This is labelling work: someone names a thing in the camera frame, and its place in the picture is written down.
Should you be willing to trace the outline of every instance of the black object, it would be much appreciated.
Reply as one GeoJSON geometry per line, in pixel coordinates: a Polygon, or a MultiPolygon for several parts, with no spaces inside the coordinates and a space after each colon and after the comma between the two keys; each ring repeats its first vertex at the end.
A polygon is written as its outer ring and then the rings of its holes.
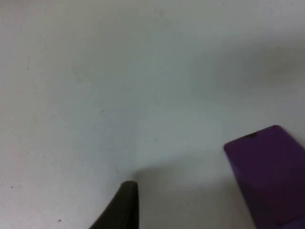
{"type": "Polygon", "coordinates": [[[125,181],[90,229],[139,229],[138,184],[125,181]]]}

